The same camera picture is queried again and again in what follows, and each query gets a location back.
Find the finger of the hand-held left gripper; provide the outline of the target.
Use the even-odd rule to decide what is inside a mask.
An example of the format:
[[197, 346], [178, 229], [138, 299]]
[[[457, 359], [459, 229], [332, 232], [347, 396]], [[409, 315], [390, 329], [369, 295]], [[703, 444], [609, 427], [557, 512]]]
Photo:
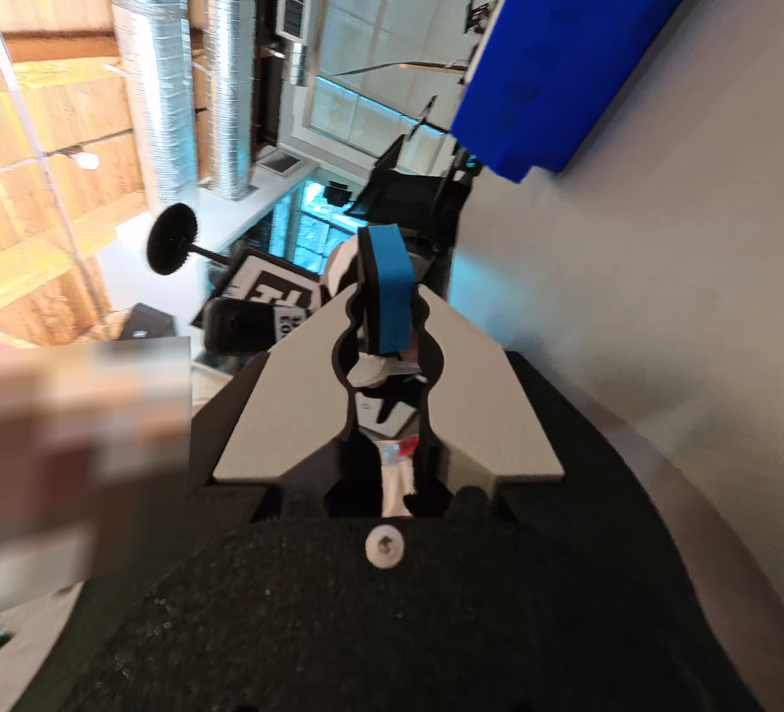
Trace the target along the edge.
[[355, 389], [373, 388], [393, 376], [421, 373], [422, 370], [416, 362], [402, 361], [398, 357], [359, 354], [358, 362], [348, 373], [348, 383]]
[[323, 293], [336, 297], [347, 286], [358, 282], [358, 240], [346, 240], [329, 254], [323, 270]]

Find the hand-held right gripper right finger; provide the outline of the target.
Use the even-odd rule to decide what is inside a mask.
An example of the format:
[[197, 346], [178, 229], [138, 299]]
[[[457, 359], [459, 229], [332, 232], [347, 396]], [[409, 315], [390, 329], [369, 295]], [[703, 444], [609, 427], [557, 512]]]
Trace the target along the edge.
[[510, 484], [561, 482], [564, 469], [506, 350], [426, 286], [412, 303], [426, 380], [414, 452], [414, 518], [441, 518], [465, 489], [493, 504]]

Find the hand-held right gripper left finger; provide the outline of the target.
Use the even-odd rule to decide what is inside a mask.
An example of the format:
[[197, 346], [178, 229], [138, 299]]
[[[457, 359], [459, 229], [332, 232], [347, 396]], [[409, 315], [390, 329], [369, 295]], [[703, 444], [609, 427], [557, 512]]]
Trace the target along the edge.
[[380, 515], [379, 453], [358, 429], [361, 286], [346, 287], [272, 347], [213, 472], [222, 486], [272, 488], [281, 505]]

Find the blue sponge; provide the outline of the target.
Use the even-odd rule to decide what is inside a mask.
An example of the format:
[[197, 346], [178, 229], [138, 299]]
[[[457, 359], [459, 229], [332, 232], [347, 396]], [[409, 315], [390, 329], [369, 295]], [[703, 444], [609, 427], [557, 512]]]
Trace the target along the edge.
[[359, 230], [358, 272], [368, 354], [391, 356], [408, 350], [417, 282], [397, 225]]

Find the blue plastic bin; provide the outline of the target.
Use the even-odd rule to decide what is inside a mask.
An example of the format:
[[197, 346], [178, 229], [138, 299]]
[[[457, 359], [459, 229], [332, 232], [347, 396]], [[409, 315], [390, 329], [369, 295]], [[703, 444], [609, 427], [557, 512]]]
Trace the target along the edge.
[[506, 0], [450, 134], [519, 183], [562, 171], [682, 0]]

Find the black framed marker sign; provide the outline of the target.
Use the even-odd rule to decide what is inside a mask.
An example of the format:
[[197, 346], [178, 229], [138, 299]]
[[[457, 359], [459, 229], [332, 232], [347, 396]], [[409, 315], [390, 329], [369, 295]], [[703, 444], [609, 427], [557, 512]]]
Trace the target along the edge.
[[317, 310], [322, 305], [319, 275], [258, 247], [242, 245], [233, 256], [227, 257], [191, 245], [189, 253], [223, 267], [207, 303], [216, 298], [233, 298], [308, 310]]

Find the black speaker box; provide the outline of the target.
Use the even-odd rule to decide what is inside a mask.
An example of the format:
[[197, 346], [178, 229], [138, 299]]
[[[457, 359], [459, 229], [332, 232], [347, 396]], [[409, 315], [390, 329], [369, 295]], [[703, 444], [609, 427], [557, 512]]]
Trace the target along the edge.
[[176, 319], [146, 304], [136, 304], [126, 317], [117, 341], [177, 337]]

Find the black office chair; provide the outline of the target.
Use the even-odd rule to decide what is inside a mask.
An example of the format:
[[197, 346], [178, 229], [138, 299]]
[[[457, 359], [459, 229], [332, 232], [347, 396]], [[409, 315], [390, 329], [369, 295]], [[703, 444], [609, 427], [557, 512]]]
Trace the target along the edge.
[[443, 176], [397, 170], [407, 137], [399, 135], [376, 160], [367, 184], [344, 216], [373, 225], [397, 225], [438, 252], [456, 244], [459, 218], [483, 164], [457, 146]]

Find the silver ventilation duct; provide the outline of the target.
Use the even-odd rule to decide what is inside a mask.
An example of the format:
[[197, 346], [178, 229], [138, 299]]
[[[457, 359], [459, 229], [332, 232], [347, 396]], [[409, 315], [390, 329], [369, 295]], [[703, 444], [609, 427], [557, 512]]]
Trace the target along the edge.
[[240, 201], [249, 192], [256, 0], [204, 0], [212, 192]]
[[188, 0], [110, 0], [152, 212], [197, 197]]

